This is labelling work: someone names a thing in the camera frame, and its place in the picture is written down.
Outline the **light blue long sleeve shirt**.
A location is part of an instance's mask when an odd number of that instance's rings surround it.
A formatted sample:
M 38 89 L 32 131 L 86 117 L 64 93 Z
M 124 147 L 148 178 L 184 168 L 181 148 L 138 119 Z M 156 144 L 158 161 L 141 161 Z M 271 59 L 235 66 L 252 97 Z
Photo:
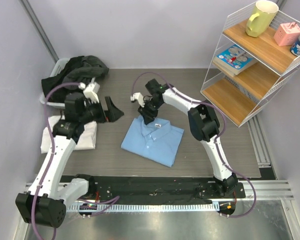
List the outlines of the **light blue long sleeve shirt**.
M 122 143 L 121 148 L 166 167 L 175 163 L 184 130 L 171 125 L 162 118 L 145 124 L 140 115 L 134 118 Z

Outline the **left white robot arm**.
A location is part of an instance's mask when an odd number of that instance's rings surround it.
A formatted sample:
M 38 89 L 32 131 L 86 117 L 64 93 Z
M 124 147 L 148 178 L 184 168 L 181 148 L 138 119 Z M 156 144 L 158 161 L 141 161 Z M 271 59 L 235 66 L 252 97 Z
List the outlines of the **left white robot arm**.
M 15 199 L 25 223 L 58 228 L 65 219 L 67 207 L 80 198 L 95 197 L 97 185 L 91 175 L 77 174 L 63 189 L 58 187 L 85 125 L 113 123 L 124 116 L 110 96 L 105 97 L 105 103 L 106 110 L 100 102 L 92 102 L 83 93 L 66 96 L 64 116 L 53 126 L 51 146 L 40 171 L 28 191 L 19 193 Z

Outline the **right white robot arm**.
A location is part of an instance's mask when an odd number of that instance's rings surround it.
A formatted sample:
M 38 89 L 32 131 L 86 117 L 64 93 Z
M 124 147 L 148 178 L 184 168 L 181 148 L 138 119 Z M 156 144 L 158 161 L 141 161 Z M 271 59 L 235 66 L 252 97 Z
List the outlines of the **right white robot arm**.
M 199 141 L 210 160 L 213 169 L 216 193 L 223 198 L 233 193 L 238 184 L 237 175 L 230 167 L 220 141 L 220 122 L 216 115 L 216 107 L 209 101 L 193 99 L 166 83 L 161 85 L 156 79 L 146 85 L 150 97 L 146 99 L 140 92 L 130 96 L 131 102 L 138 102 L 138 112 L 147 125 L 158 116 L 163 104 L 175 107 L 188 117 L 192 136 Z

